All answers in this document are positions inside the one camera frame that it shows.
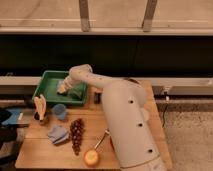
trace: cloth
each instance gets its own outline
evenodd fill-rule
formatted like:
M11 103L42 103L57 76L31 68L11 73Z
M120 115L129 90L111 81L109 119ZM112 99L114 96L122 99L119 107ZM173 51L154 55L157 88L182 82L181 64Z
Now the cloth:
M18 121L18 117L21 113L21 109L7 109L7 111L9 111L12 115L5 120L4 122L2 122L2 125L13 125L13 124L17 124Z
M59 144L69 138L69 132L60 125L54 125L47 136L53 144Z

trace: green bin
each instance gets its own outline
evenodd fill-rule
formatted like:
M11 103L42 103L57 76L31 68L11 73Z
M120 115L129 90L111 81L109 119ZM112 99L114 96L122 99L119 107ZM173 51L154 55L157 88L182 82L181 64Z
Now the green bin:
M81 94L80 98L73 93L73 90L68 91L66 95L57 93L59 82L63 81L68 74L67 71L45 71L32 98L34 99L34 97L43 94L47 104L54 105L62 103L73 106L83 106L87 97L87 85L85 83L80 83L74 87L74 90Z

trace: wooden table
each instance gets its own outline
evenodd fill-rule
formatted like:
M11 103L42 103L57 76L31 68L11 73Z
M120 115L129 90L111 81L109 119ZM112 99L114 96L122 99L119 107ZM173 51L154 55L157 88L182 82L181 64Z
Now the wooden table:
M148 99L145 108L150 113L148 124L159 148L163 161L167 169L172 167L171 157L165 139L165 134L161 126L158 110L153 96L151 85L148 81L142 81L141 84L147 91ZM101 105L93 103L94 87L88 90L88 100L84 107L69 108L68 121L61 122L57 120L51 111L48 112L49 123L41 126L37 121L32 120L26 134L25 140L16 161L16 168L30 169L89 169L83 162L84 152L94 147L94 145L103 136L107 128ZM62 125L69 130L71 121L82 118L85 122L84 139L79 156L75 156L72 151L71 141L55 146L47 137L47 132L53 124ZM101 154L101 161L96 169L119 169L115 153L107 138L98 148Z

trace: small bowl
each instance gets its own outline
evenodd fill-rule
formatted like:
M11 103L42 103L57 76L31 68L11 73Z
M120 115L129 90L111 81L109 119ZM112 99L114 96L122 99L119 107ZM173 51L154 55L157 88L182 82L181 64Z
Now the small bowl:
M66 120L67 112L66 106L64 104L56 104L52 108L52 113L59 119L59 120Z

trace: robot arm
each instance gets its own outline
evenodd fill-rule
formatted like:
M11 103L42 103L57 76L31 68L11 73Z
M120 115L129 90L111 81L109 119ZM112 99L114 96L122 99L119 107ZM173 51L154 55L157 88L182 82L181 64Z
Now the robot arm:
M141 108L146 92L140 84L92 73L89 65L75 66L61 86L85 82L103 89L102 105L115 153L123 171L165 171Z

